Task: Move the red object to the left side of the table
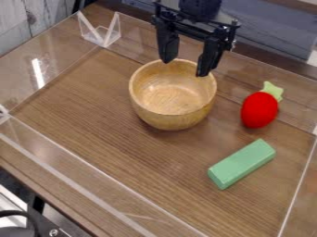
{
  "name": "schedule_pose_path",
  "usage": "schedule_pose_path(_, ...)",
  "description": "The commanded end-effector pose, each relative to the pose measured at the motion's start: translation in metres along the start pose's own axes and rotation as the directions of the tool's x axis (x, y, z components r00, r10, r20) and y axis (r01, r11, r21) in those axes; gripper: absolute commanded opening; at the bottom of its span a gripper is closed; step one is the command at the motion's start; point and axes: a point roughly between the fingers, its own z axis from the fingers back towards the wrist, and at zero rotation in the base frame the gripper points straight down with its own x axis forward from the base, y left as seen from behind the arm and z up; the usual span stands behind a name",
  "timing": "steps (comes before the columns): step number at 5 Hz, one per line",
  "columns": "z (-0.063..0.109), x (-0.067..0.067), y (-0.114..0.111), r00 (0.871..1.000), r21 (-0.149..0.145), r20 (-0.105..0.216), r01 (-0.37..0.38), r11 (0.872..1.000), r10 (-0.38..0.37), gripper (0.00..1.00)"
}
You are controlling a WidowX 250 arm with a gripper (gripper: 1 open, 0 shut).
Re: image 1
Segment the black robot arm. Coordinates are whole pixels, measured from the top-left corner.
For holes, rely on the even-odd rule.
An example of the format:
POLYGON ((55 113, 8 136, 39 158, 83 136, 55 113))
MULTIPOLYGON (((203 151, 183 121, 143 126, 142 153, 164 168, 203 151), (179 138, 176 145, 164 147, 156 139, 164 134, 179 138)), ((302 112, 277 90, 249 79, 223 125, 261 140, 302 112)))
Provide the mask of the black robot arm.
POLYGON ((151 23, 156 29, 158 55, 164 64, 178 57, 179 36, 203 43, 197 62, 197 77, 218 67, 225 51, 234 48, 237 19, 221 10, 222 0, 154 0, 151 23))

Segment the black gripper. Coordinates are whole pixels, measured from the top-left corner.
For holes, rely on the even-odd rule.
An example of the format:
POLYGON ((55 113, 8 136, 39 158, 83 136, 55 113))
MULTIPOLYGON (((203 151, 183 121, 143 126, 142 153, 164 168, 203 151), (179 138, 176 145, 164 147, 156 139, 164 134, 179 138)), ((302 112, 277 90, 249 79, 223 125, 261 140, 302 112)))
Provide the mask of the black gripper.
POLYGON ((178 34, 205 41, 195 76, 206 77, 217 68, 223 51, 234 47, 239 21, 225 13, 221 1, 155 1, 154 6, 152 24, 162 62, 168 64, 178 56, 178 34))

